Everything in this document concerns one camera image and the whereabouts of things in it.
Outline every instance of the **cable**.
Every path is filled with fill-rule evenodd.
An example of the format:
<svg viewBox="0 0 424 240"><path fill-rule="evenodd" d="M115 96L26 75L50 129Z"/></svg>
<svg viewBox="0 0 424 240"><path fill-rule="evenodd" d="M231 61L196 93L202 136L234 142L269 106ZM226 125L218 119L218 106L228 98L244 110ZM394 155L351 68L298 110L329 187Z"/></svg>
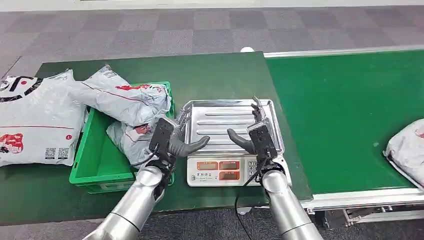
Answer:
<svg viewBox="0 0 424 240"><path fill-rule="evenodd" d="M256 178L259 173L261 172L262 168L264 167L265 163L267 161L264 160L263 163L260 165L260 167L256 170L256 172L253 174L253 176L251 176L244 184L243 187L246 187L254 178ZM235 201L234 201L234 211L235 211L235 215L237 216L238 221L240 222L241 226L244 229L244 232L246 232L247 236L249 237L250 240L252 240L251 236L249 235L249 232L246 230L245 225L243 224L242 220L240 219L239 213L237 212L237 202L239 201L239 193L240 191L237 191L237 194L235 195Z"/></svg>
<svg viewBox="0 0 424 240"><path fill-rule="evenodd" d="M136 175L134 174L131 168L147 163L150 159L152 159L156 155L156 153L158 153L158 149L159 147L156 145L155 150L148 155L146 160L129 165L129 171L131 172L132 177L134 178L134 181L136 180Z"/></svg>

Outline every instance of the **metal tray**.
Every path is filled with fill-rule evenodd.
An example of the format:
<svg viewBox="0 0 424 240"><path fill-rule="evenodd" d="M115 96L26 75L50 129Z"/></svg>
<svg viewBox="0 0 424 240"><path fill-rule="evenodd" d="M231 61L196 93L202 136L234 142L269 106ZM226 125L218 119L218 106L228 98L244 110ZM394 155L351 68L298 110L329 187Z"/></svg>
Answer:
<svg viewBox="0 0 424 240"><path fill-rule="evenodd" d="M274 103L268 99L261 99L266 117L271 125L272 140L279 154L284 152L283 138ZM195 155L247 154L241 147L234 144L227 134L227 129L233 129L245 139L250 139L247 127L255 123L252 114L252 99L233 100L192 100L184 106L186 111L185 143L200 140L203 136L210 136L207 146Z"/></svg>

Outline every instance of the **green tabletop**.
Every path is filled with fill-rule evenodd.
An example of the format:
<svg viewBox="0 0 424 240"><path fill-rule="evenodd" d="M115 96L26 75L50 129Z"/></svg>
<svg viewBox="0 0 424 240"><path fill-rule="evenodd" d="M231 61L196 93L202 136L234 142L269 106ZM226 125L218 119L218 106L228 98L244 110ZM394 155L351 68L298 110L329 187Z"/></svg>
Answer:
<svg viewBox="0 0 424 240"><path fill-rule="evenodd" d="M250 99L253 95L273 100L286 147L284 155L291 172L293 191L301 200L312 198L261 52L45 63L36 76L49 77L72 68L74 78L83 81L105 63L131 84L169 81L177 110L190 100ZM27 164L0 168L0 224L103 218L124 194L88 194L69 183L69 174L70 168L61 165ZM167 188L155 211L231 207L239 189L189 187L186 162L179 159L175 183ZM261 187L246 187L241 195L240 206L267 203Z"/></svg>
<svg viewBox="0 0 424 240"><path fill-rule="evenodd" d="M313 194L414 188L382 151L424 117L424 51L266 63Z"/></svg>

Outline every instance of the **green crate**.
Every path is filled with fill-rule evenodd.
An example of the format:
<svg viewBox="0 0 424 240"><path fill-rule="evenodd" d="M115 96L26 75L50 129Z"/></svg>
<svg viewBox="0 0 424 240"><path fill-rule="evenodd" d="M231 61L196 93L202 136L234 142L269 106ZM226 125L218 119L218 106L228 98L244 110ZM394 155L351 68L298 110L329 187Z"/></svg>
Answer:
<svg viewBox="0 0 424 240"><path fill-rule="evenodd" d="M171 85L167 81L154 82L166 86L172 97ZM175 102L171 99L171 108L166 113L175 117ZM114 118L92 108L84 127L81 142L69 176L69 182L86 189L90 194L125 191L134 182L127 157L112 143L106 129ZM172 173L169 184L174 183Z"/></svg>

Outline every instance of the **white plastic bag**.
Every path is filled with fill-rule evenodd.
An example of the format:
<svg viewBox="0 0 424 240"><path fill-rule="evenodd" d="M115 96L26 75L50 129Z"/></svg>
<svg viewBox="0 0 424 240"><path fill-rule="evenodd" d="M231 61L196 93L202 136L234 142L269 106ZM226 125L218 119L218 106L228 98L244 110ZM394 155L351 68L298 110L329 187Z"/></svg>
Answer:
<svg viewBox="0 0 424 240"><path fill-rule="evenodd" d="M68 97L71 69L48 78L0 80L0 167L74 162L85 106Z"/></svg>
<svg viewBox="0 0 424 240"><path fill-rule="evenodd" d="M424 187L424 119L414 121L390 139L383 152L414 185Z"/></svg>
<svg viewBox="0 0 424 240"><path fill-rule="evenodd" d="M164 85L130 86L109 65L73 84L70 96L132 127L149 123L156 114L165 114L171 108Z"/></svg>
<svg viewBox="0 0 424 240"><path fill-rule="evenodd" d="M155 132L159 118L164 114L155 115L149 122L141 126L132 127L125 123L116 121L112 123L106 130L107 135L118 149L128 158L131 165L145 161L151 151L149 144ZM147 164L136 166L136 168L144 167Z"/></svg>

